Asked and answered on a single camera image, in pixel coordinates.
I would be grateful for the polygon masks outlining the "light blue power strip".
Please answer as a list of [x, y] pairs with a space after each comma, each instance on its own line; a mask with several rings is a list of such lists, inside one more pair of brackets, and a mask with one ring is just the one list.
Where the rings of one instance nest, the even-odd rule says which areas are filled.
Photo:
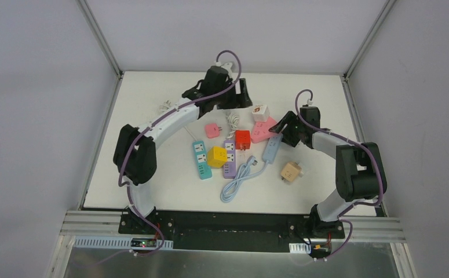
[[282, 138], [283, 134], [277, 134], [269, 138], [265, 150], [262, 154], [262, 159], [266, 164], [272, 164], [274, 162], [280, 148]]

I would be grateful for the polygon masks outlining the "white cube adapter with picture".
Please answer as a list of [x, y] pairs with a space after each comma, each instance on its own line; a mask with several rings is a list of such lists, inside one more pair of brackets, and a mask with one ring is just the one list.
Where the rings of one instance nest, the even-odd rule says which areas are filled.
[[267, 105], [256, 105], [252, 110], [252, 117], [255, 122], [266, 122], [270, 117], [270, 111]]

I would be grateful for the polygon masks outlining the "pink triangular power socket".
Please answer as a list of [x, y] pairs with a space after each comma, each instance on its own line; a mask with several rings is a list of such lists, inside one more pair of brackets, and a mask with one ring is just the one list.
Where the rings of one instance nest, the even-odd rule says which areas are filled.
[[275, 124], [277, 124], [277, 121], [272, 117], [269, 117], [265, 122], [255, 122], [250, 132], [251, 142], [257, 144], [275, 136], [276, 133], [269, 131]]

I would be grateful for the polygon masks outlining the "beige cube adapter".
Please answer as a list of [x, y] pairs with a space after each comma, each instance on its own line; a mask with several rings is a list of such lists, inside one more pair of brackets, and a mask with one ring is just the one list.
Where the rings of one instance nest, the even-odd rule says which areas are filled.
[[305, 170], [299, 162], [289, 161], [285, 164], [280, 172], [282, 181], [292, 183], [298, 178], [303, 177]]

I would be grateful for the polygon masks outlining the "red cube adapter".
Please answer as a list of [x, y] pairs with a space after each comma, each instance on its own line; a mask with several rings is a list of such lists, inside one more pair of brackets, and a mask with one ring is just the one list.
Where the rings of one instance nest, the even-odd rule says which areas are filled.
[[237, 130], [235, 131], [235, 144], [238, 150], [247, 150], [251, 146], [251, 137], [249, 130]]

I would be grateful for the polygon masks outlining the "small pink plug adapter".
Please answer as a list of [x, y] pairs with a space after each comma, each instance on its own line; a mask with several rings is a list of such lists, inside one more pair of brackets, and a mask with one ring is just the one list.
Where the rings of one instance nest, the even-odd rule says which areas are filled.
[[209, 139], [217, 138], [221, 135], [222, 128], [216, 123], [209, 123], [204, 127], [206, 137]]

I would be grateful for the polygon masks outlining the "yellow cube adapter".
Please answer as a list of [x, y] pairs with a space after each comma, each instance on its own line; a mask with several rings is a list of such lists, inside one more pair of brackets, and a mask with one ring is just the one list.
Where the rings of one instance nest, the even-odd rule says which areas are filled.
[[223, 147], [214, 146], [207, 153], [207, 164], [212, 168], [221, 168], [227, 160], [227, 150]]

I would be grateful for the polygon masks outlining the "purple power strip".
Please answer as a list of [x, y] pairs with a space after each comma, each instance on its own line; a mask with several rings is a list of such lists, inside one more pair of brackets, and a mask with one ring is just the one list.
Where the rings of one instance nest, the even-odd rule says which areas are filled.
[[227, 162], [223, 165], [223, 177], [234, 179], [236, 177], [236, 148], [234, 140], [225, 140], [224, 148], [227, 152]]

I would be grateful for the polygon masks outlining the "teal power strip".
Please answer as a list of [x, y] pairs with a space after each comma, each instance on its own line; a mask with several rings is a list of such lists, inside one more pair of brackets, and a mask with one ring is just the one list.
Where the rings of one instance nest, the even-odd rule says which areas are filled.
[[206, 148], [203, 141], [195, 141], [192, 143], [195, 155], [195, 162], [201, 180], [207, 180], [212, 177], [212, 171], [207, 164]]

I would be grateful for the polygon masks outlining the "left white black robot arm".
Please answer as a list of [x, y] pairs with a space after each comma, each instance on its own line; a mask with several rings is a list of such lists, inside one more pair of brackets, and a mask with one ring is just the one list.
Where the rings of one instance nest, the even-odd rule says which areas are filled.
[[214, 109], [242, 109], [252, 104], [245, 78], [233, 78], [225, 67], [212, 65], [203, 79], [156, 119], [139, 127], [126, 124], [121, 128], [113, 163], [119, 172], [118, 185], [127, 189], [129, 209], [136, 215], [136, 230], [149, 234], [155, 227], [155, 218], [150, 215], [155, 205], [146, 184], [156, 173], [157, 149], [177, 131]]

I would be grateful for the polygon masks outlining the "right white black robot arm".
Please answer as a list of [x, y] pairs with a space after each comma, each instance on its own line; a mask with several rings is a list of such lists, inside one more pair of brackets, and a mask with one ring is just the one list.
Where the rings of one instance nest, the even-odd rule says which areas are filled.
[[387, 189], [384, 167], [376, 143], [358, 143], [320, 127], [320, 111], [304, 105], [289, 111], [269, 131], [281, 134], [283, 143], [299, 142], [335, 160], [335, 190], [312, 207], [305, 227], [314, 237], [333, 230], [339, 218], [355, 205], [375, 206]]

